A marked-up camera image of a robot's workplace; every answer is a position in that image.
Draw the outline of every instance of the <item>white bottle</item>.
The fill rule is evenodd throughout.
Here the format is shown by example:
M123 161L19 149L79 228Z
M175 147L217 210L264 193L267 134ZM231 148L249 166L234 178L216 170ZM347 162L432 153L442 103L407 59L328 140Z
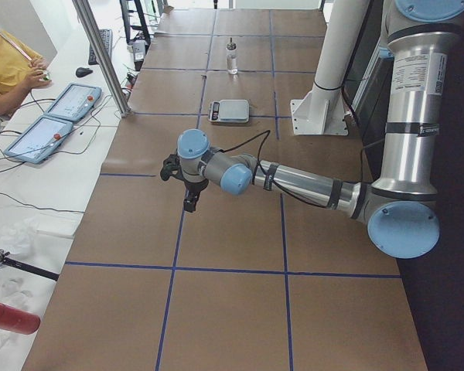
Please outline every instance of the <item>white bottle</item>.
M237 45L232 42L232 38L227 44L227 72L230 75L237 74Z

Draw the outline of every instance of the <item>blue framed device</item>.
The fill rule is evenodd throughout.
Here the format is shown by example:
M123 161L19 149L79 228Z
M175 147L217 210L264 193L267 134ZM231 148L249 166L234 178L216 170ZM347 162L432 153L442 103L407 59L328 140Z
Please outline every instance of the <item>blue framed device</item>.
M71 121L40 116L3 153L20 161L38 164L55 151L72 129Z
M101 96L100 87L70 83L45 111L46 116L80 121Z

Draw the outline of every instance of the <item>red cylinder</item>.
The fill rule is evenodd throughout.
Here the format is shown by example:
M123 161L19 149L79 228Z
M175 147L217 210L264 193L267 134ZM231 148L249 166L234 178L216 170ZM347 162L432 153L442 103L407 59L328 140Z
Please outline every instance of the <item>red cylinder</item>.
M40 322L41 319L33 313L0 303L0 328L2 330L29 335L38 329Z

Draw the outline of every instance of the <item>black mouse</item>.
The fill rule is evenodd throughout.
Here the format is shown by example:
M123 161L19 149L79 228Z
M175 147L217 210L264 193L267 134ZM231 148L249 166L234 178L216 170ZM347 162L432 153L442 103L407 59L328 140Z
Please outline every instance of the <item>black mouse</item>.
M93 70L91 68L79 67L76 70L76 76L77 77L85 77L86 75L89 75L92 72L93 72Z

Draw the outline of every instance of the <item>white stand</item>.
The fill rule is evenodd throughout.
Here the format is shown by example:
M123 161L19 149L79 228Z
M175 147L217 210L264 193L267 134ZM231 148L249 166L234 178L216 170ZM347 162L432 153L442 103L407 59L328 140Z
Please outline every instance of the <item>white stand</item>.
M343 79L370 0L336 0L326 30L315 83L303 100L291 100L296 135L347 135Z

